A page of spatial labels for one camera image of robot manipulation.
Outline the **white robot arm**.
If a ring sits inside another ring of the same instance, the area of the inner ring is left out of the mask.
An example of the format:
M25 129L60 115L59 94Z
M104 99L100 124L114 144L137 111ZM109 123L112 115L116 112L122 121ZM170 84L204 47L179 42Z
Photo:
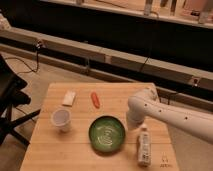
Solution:
M160 103L157 92L145 88L128 98L126 121L129 129L138 128L149 116L213 144L213 115Z

